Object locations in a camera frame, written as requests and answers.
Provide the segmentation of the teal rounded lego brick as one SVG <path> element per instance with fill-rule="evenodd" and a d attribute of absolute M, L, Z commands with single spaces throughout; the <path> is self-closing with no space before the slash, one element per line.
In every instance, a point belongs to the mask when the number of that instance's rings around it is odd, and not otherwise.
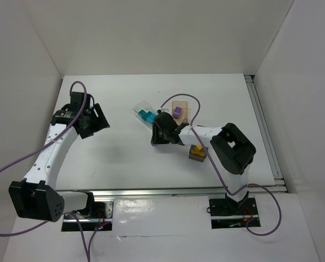
<path fill-rule="evenodd" d="M 147 120 L 147 123 L 149 124 L 153 124 L 154 122 L 154 118 L 157 116 L 155 113 L 151 112 L 152 114 L 150 115 L 150 117 Z"/>

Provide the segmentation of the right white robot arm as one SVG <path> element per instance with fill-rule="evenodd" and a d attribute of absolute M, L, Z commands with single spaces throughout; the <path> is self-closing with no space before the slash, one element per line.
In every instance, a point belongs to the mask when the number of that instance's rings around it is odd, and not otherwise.
<path fill-rule="evenodd" d="M 230 209 L 241 208 L 248 199 L 248 176 L 254 160 L 256 148 L 233 123 L 223 127 L 194 127 L 188 123 L 178 125 L 173 117 L 159 113 L 152 124 L 152 145 L 175 144 L 181 146 L 200 145 L 208 158 L 214 151 L 222 167 L 229 174 L 224 183 L 219 170 L 216 171 L 226 189 L 226 201 Z"/>

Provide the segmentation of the small teal lego brick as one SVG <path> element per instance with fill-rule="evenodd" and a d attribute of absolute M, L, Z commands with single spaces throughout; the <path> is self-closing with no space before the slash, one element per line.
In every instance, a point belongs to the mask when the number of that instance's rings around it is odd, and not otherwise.
<path fill-rule="evenodd" d="M 139 111 L 139 115 L 140 115 L 141 117 L 144 117 L 144 116 L 146 115 L 146 112 L 145 112 L 144 110 L 140 110 L 140 111 Z"/>

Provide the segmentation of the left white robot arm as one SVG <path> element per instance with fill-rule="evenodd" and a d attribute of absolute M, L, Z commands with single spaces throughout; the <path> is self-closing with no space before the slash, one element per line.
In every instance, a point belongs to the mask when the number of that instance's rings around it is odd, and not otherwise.
<path fill-rule="evenodd" d="M 110 125 L 91 94 L 72 92 L 70 103 L 51 119 L 45 149 L 21 181 L 13 181 L 9 195 L 21 218 L 56 222 L 61 215 L 77 211 L 85 217 L 94 213 L 94 195 L 85 190 L 56 192 L 57 177 L 69 149 L 77 138 L 85 139 Z"/>

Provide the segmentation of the small yellow lego brick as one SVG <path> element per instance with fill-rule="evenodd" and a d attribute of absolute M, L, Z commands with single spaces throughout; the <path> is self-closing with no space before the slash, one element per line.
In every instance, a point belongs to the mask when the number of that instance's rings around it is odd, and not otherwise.
<path fill-rule="evenodd" d="M 197 146 L 194 146 L 194 150 L 195 150 L 195 151 L 200 151 L 200 152 L 202 152 L 203 147 L 200 146 L 200 145 L 197 145 Z"/>

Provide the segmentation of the teal rectangular lego brick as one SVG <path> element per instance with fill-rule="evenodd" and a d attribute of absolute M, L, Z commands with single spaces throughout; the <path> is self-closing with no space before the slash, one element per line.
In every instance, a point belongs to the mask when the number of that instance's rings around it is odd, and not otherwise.
<path fill-rule="evenodd" d="M 144 117 L 141 117 L 144 121 L 147 122 L 148 118 L 150 117 L 152 113 L 150 111 L 146 112 L 146 115 Z"/>

